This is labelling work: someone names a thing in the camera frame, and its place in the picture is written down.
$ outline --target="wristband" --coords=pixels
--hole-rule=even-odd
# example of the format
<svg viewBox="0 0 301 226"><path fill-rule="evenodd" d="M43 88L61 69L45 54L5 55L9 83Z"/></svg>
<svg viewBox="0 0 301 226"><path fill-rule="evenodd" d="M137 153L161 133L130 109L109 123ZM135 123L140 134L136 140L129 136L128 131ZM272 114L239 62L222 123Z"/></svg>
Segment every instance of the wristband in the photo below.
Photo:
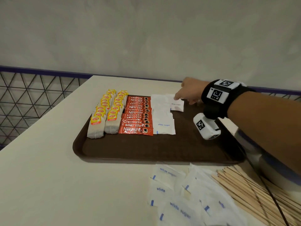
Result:
<svg viewBox="0 0 301 226"><path fill-rule="evenodd" d="M212 120L216 118L228 117L227 111L232 102L238 98L239 95L253 91L246 87L245 84L233 82L227 79L218 79L210 82L202 93L202 101L205 104L204 115Z"/></svg>

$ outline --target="black cable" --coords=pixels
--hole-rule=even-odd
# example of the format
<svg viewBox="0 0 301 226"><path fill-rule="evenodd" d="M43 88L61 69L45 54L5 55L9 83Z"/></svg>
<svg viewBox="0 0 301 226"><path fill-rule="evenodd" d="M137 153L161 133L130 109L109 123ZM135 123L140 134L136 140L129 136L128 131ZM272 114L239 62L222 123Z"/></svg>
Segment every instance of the black cable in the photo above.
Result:
<svg viewBox="0 0 301 226"><path fill-rule="evenodd" d="M251 167L253 168L253 170L255 171L255 173L257 174L257 176L259 177L259 179L261 180L261 182L262 182L263 185L265 186L266 190L269 192L271 198L272 198L273 201L275 202L275 205L277 206L277 208L278 208L278 210L279 210L279 212L280 212L280 214L281 214L281 216L282 216L282 218L283 218L283 220L284 220L286 226L290 226L289 223L288 223L288 221L286 220L286 218L285 218L285 216L284 216L284 214L283 214L283 212L282 212L280 206L278 205L278 203L277 203L277 201L276 201L276 198L274 197L274 195L272 194L272 192L270 191L270 189L268 188L268 186L265 184L265 182L264 182L263 179L261 178L261 176L260 176L260 174L258 173L258 171L255 169L253 163L252 163L252 162L250 161L250 159L247 157L246 152L244 151L242 145L241 145L238 141L237 141L237 144L238 144L239 149L241 150L241 152L242 152L242 153L244 154L244 156L246 157L248 163L251 165Z"/></svg>

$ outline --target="brown tray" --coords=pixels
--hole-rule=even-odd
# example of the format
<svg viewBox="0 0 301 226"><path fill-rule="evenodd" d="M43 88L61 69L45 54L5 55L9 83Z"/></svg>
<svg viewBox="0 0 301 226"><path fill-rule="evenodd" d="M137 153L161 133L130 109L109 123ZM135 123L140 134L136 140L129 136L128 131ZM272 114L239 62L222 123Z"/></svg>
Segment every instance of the brown tray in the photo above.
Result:
<svg viewBox="0 0 301 226"><path fill-rule="evenodd" d="M245 156L236 139L216 120L221 135L213 140L204 140L193 123L196 114L204 105L184 103L184 112L172 111L175 119L175 135L131 135L105 134L100 139L87 137L90 117L73 142L73 151L84 161L124 160L127 161L168 161L168 162L209 162L236 164Z"/></svg>

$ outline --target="gray wall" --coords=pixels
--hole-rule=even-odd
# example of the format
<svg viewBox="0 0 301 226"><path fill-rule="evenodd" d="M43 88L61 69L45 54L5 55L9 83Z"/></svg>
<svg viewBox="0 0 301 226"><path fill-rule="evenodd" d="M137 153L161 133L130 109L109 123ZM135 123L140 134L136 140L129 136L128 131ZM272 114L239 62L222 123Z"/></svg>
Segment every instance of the gray wall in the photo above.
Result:
<svg viewBox="0 0 301 226"><path fill-rule="evenodd" d="M0 65L301 90L301 0L0 0Z"/></svg>

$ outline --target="white table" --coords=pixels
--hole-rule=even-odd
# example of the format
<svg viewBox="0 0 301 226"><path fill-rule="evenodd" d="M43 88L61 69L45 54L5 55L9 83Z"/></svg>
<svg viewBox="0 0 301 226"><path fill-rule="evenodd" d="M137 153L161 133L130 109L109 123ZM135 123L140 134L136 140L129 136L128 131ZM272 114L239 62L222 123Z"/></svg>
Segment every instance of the white table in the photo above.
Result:
<svg viewBox="0 0 301 226"><path fill-rule="evenodd" d="M108 88L151 95L174 94L180 87L103 76L86 81L0 151L1 226L156 225L156 208L146 202L153 165L87 163L72 144ZM235 133L233 123L223 122ZM188 172L188 166L175 168ZM250 225L263 225L246 217Z"/></svg>

